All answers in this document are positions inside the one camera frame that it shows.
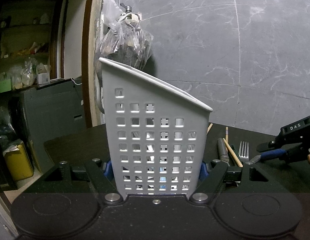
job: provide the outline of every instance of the small screw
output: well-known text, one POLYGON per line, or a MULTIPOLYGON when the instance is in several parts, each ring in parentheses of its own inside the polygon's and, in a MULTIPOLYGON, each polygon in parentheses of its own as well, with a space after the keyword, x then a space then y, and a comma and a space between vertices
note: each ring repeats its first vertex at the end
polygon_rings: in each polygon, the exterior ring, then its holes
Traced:
POLYGON ((118 201, 120 199, 120 195, 117 193, 108 193, 105 195, 105 199, 109 202, 118 201))
POLYGON ((208 196, 205 193, 195 193, 192 197, 196 201, 205 201, 208 199, 208 196))
POLYGON ((161 201, 160 201, 159 199, 154 199, 154 200, 153 200, 153 203, 154 203, 155 205, 157 205, 157 204, 161 203, 161 201))

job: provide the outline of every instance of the black table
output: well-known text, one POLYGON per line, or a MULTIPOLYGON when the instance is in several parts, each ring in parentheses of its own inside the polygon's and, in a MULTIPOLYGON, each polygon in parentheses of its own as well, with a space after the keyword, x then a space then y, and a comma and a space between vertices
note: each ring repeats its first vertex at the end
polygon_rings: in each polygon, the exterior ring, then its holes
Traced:
MULTIPOLYGON (((217 139, 225 137, 225 126, 214 124, 207 135, 203 161, 218 159, 217 139)), ((239 149, 240 141, 249 143, 250 158, 257 155, 256 146, 268 142, 274 136, 229 127, 229 144, 239 149)), ((72 166, 82 166, 87 160, 109 159, 106 126, 99 125, 81 133, 56 138, 44 143, 44 148, 54 163, 68 161, 72 166)), ((292 192, 303 206, 303 217, 295 236, 300 240, 310 239, 310 166, 307 161, 285 164, 284 161, 270 160, 258 163, 264 171, 292 192)))

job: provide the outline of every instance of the white plastic basket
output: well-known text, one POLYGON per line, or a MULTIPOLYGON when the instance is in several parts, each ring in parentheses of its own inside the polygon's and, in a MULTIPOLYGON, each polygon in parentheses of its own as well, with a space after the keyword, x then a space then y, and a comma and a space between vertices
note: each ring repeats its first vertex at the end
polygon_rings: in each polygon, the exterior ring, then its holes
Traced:
POLYGON ((195 191, 212 108, 115 61, 102 62, 108 144, 119 193, 195 191))

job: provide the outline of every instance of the fork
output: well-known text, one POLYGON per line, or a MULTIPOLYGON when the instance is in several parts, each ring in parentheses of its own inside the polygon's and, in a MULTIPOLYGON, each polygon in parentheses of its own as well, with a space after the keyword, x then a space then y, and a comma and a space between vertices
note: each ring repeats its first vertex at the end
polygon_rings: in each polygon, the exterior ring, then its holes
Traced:
POLYGON ((249 145, 248 145, 248 142, 240 142, 239 158, 243 163, 249 161, 249 145))

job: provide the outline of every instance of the yellow container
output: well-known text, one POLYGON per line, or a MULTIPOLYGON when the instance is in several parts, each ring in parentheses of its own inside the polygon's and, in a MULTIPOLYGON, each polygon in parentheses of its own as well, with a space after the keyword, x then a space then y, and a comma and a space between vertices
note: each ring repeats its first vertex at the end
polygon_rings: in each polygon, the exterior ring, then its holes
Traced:
POLYGON ((4 159, 14 181, 30 178, 34 175, 34 170, 23 142, 16 149, 6 152, 4 159))

